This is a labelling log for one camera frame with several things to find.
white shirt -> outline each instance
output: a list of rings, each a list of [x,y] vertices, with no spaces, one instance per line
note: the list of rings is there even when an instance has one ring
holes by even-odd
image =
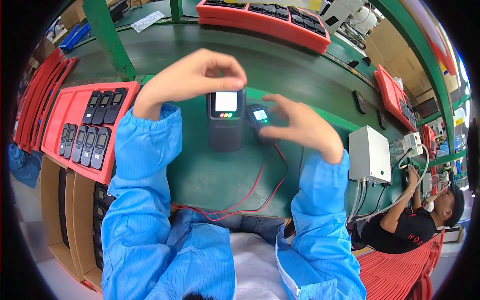
[[[287,300],[276,264],[275,247],[254,233],[230,233],[236,300]]]
[[[362,6],[361,11],[350,20],[350,24],[358,32],[365,35],[377,24],[377,17],[371,12],[368,7]]]

blue sleeve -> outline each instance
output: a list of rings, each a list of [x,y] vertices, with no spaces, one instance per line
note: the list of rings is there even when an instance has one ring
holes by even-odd
[[[180,109],[163,104],[159,121],[138,119],[132,110],[115,136],[117,197],[102,223],[105,299],[144,299],[166,268],[170,253],[170,191],[166,166],[182,145]]]
[[[301,174],[301,190],[291,203],[297,233],[291,247],[322,280],[336,279],[337,292],[365,299],[360,264],[350,251],[350,236],[345,227],[348,169],[346,150],[338,165],[326,163],[318,152],[310,157]]]

black t-shirt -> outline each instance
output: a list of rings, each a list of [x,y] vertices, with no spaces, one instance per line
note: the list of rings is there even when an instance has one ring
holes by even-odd
[[[361,232],[362,243],[383,253],[399,254],[412,251],[428,242],[437,229],[430,213],[423,207],[411,215],[402,213],[395,233],[390,233],[380,226],[383,217],[373,217]]]

blue anti-static coat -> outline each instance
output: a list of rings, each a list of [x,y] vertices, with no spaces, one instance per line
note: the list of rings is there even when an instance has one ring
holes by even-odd
[[[115,137],[117,173],[113,202],[102,224],[102,286],[108,300],[181,299],[199,292],[235,299],[235,267],[229,230],[181,210],[170,224],[166,167],[182,145],[180,109],[164,104],[160,120],[138,119],[130,110]],[[291,203],[297,235],[291,246],[282,231],[276,257],[290,299],[365,299],[360,265],[350,252],[344,193],[348,153],[329,165],[319,153],[303,169],[301,191]]]

device screen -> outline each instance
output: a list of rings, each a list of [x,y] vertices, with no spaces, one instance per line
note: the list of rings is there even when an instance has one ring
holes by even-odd
[[[96,102],[98,101],[98,96],[93,96],[90,100],[90,105],[95,106]]]
[[[99,134],[98,139],[96,141],[97,147],[103,147],[105,146],[105,141],[107,140],[107,135],[106,134]]]
[[[267,114],[265,113],[264,109],[256,110],[253,112],[253,115],[255,116],[255,119],[257,121],[267,119]]]
[[[85,132],[80,131],[77,135],[77,144],[81,144],[84,141]]]
[[[64,139],[67,136],[68,128],[63,128],[63,131],[61,133],[61,138]]]
[[[100,105],[107,105],[109,99],[110,99],[110,96],[103,96],[102,102],[100,102]]]
[[[237,92],[216,92],[215,111],[236,111]]]
[[[113,105],[118,104],[118,103],[120,102],[121,97],[122,97],[122,94],[115,94],[115,95],[113,96],[112,104],[113,104]]]
[[[68,140],[71,141],[74,135],[75,135],[75,130],[70,130],[70,132],[68,133]]]
[[[95,134],[89,132],[89,133],[87,134],[87,141],[86,141],[86,143],[89,144],[89,145],[91,145],[91,144],[93,144],[93,140],[94,140],[94,139],[95,139]]]

